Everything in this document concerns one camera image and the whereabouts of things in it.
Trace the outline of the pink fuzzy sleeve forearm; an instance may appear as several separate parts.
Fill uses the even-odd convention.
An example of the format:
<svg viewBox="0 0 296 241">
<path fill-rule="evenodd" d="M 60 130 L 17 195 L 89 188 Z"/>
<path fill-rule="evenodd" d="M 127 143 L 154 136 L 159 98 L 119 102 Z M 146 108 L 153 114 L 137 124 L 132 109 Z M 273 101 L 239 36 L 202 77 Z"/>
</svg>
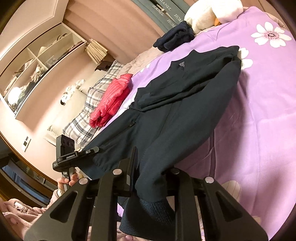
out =
<svg viewBox="0 0 296 241">
<path fill-rule="evenodd" d="M 1 212 L 16 234 L 23 239 L 34 222 L 65 192 L 57 189 L 53 192 L 50 203 L 46 207 L 30 207 L 22 201 L 12 198 L 9 201 L 1 199 Z"/>
</svg>

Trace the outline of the left hand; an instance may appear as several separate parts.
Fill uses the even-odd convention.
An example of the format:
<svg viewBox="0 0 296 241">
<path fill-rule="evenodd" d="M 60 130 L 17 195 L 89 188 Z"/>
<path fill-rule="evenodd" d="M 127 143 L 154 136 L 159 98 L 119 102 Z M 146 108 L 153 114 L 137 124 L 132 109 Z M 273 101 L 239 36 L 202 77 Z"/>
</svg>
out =
<svg viewBox="0 0 296 241">
<path fill-rule="evenodd" d="M 79 175 L 76 172 L 74 174 L 72 174 L 70 179 L 61 177 L 57 180 L 58 189 L 65 191 L 64 185 L 73 186 L 78 180 L 79 180 Z"/>
</svg>

